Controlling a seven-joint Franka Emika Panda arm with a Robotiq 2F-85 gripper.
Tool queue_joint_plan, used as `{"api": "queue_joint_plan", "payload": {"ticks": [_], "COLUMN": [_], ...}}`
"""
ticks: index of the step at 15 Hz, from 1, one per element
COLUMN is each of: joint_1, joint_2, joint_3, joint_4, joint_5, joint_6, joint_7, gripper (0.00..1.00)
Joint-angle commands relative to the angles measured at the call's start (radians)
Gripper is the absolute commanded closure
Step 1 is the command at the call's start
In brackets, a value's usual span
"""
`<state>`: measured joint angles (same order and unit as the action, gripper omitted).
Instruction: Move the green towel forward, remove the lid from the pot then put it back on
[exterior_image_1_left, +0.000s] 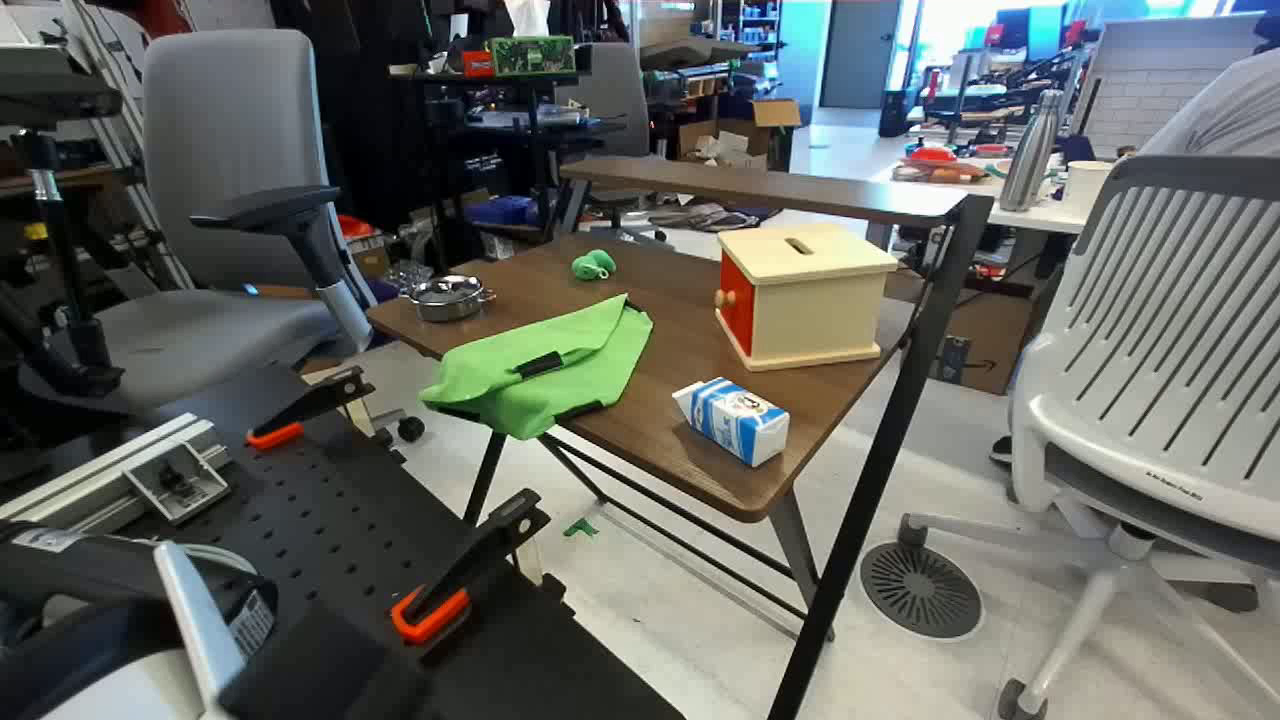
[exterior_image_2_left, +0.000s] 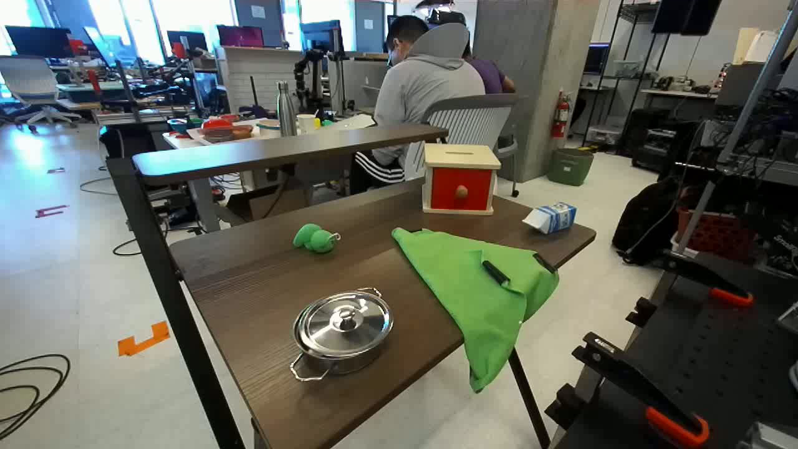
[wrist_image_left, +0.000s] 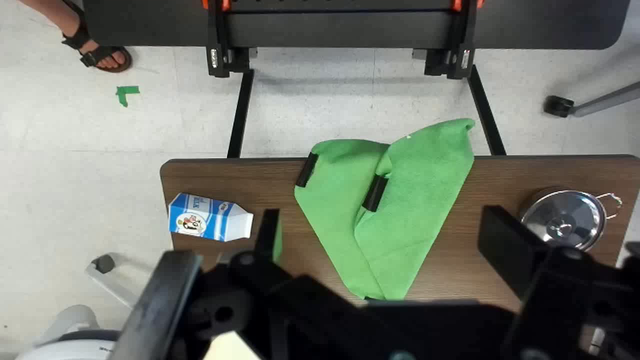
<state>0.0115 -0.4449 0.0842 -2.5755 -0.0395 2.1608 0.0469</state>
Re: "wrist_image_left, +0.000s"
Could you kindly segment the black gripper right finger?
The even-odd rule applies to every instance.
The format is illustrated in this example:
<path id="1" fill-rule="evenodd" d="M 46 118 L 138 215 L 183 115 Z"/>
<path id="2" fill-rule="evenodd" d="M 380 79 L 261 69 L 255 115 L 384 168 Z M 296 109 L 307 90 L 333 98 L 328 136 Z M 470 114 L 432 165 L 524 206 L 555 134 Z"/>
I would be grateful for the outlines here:
<path id="1" fill-rule="evenodd" d="M 478 250 L 518 300 L 549 254 L 549 246 L 503 206 L 483 208 Z"/>

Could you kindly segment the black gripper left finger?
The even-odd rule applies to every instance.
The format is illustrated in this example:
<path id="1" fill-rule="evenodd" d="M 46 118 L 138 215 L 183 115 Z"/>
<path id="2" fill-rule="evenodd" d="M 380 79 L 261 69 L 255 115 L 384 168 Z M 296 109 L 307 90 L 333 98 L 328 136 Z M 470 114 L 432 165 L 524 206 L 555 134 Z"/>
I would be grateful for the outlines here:
<path id="1" fill-rule="evenodd" d="M 256 246 L 261 258 L 277 262 L 282 254 L 280 210 L 269 208 L 263 214 Z"/>

